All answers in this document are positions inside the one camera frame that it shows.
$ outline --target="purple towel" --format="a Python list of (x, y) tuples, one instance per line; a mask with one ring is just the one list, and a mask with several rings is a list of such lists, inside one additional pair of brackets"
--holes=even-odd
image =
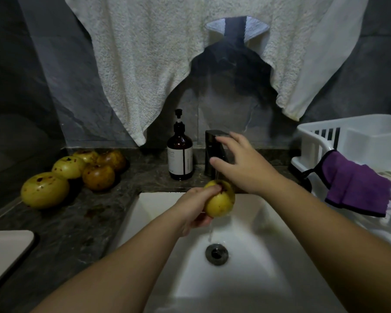
[(304, 176), (311, 172), (315, 172), (329, 189), (327, 203), (360, 214), (385, 217), (391, 181), (367, 165), (358, 165), (332, 150)]

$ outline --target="sink drain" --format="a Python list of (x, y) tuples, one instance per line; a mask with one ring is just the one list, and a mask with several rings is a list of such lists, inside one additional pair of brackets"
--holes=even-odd
[(215, 266), (224, 265), (229, 259), (227, 249), (221, 244), (211, 244), (205, 250), (205, 257)]

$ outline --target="bottle label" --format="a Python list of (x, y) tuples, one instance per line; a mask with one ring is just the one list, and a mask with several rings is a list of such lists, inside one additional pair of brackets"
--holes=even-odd
[(167, 147), (168, 169), (172, 174), (183, 175), (193, 171), (193, 147), (172, 149)]

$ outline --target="black faucet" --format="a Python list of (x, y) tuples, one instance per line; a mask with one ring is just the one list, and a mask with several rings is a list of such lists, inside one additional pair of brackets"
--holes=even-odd
[(216, 141), (216, 136), (229, 136), (229, 134), (224, 131), (219, 131), (216, 129), (209, 130), (205, 132), (205, 168), (204, 174), (211, 178), (216, 178), (216, 169), (210, 165), (211, 157), (218, 157), (223, 159), (226, 162), (229, 162), (224, 152), (223, 145)]

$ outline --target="dark granite countertop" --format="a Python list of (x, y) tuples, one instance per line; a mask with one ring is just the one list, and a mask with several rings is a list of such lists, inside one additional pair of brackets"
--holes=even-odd
[[(0, 313), (29, 312), (42, 299), (102, 258), (133, 200), (142, 191), (186, 191), (209, 180), (204, 165), (192, 178), (175, 181), (166, 164), (133, 163), (109, 192), (83, 188), (72, 204), (37, 211), (23, 203), (0, 217), (0, 230), (30, 230), (38, 240), (0, 284)], [(275, 166), (294, 180), (287, 166)]]

